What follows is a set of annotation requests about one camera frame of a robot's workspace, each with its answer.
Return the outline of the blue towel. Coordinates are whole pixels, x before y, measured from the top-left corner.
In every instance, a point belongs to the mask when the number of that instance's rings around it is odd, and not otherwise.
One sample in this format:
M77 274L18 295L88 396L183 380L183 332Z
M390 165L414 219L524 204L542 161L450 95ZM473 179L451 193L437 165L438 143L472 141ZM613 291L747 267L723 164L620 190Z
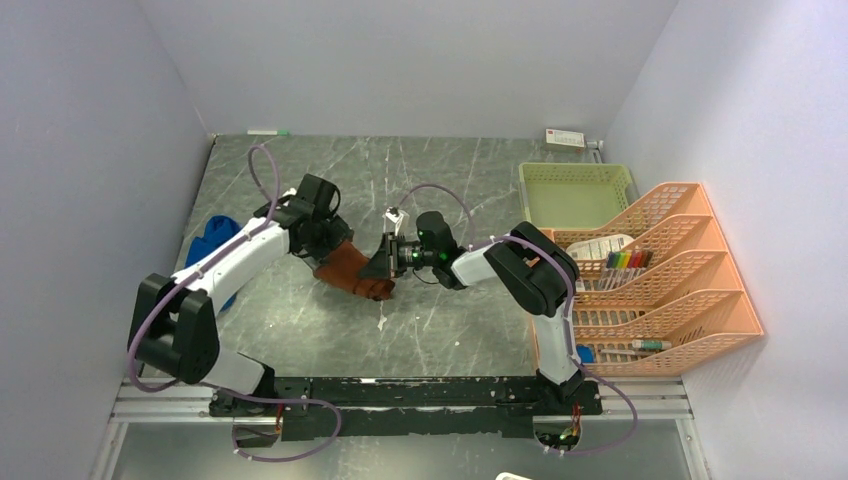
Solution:
M197 263L205 266L218 248L225 245L241 231L241 226L225 215L215 215L205 224L203 234L195 236L188 248L184 267L192 269Z

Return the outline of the coloured marker set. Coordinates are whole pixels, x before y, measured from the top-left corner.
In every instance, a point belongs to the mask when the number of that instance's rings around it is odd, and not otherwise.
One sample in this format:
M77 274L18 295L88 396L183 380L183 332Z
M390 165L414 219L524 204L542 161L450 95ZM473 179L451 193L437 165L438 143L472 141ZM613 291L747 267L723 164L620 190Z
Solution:
M606 260L605 268L612 270L628 270L646 268L653 258L651 250L611 252Z

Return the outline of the green plastic basket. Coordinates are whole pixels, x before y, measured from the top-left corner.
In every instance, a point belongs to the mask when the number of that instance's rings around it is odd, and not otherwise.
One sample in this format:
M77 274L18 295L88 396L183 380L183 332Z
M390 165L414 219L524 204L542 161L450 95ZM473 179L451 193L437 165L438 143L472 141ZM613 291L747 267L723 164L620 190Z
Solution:
M630 170L618 164L519 165L524 219L545 228L594 229L630 206Z

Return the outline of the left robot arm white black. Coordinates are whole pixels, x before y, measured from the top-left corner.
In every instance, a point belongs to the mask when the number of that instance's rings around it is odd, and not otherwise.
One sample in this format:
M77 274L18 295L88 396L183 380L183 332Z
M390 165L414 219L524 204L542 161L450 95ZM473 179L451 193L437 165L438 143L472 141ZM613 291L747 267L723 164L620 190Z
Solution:
M211 252L170 276L139 285L127 343L128 368L143 363L172 383L209 386L214 416L261 416L304 393L283 396L274 369L222 346L217 316L225 303L274 261L294 256L313 271L340 262L353 233L339 216L341 192L312 174L269 195L244 226Z

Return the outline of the brown towel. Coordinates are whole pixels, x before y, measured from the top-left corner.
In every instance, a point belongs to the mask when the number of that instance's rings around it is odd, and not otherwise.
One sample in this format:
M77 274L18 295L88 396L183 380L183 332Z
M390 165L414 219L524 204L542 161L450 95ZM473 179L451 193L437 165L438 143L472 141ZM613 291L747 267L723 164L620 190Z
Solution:
M395 288L392 280L359 277L367 263L368 259L354 244L345 240L313 271L313 277L352 295L374 301L389 300Z

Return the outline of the white green marker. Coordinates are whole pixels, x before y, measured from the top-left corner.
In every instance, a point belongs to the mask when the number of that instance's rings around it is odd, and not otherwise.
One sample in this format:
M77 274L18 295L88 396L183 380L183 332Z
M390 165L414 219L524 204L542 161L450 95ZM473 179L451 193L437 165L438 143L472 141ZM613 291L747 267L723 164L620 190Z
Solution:
M288 130L248 129L246 134L253 136L288 136Z

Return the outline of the orange file organizer rack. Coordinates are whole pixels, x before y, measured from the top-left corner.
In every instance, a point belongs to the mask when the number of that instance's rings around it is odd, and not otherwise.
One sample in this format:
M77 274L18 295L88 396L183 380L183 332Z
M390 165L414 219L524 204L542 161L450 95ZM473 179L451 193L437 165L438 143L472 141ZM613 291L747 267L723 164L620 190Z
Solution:
M646 268L581 260L573 321L602 376L676 376L760 339L764 330L704 188L662 183L605 225L549 229L567 248L616 234L651 250Z

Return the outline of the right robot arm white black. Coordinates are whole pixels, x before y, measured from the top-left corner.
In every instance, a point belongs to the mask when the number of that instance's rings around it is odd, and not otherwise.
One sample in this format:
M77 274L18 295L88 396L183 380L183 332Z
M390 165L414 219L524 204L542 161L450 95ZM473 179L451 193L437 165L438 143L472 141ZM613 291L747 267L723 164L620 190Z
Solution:
M394 280L409 271L429 269L449 290L499 280L532 316L537 373L545 381L539 389L540 402L550 413L565 413L576 403L577 388L585 379L571 321L579 277L576 261L527 221L476 249L461 246L437 211L419 215L415 227L414 239L397 229L385 232L358 276Z

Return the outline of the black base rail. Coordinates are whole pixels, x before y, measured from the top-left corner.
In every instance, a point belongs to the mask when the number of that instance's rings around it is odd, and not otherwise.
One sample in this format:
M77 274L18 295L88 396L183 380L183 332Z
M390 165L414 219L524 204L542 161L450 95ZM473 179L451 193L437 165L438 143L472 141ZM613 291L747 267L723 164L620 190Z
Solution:
M326 437L452 435L494 433L529 439L542 417L599 415L602 402L594 381L577 378L556 385L530 376L278 377L282 404L260 404L217 391L209 403L213 418L268 420L280 426L283 441Z

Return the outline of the white red box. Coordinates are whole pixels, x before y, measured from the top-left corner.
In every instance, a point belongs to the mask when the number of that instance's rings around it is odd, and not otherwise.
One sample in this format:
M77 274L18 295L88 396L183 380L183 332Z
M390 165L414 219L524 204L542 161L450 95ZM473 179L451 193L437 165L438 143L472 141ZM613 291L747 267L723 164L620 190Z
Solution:
M545 146L551 149L584 149L586 147L585 135L581 132L546 129L544 136Z

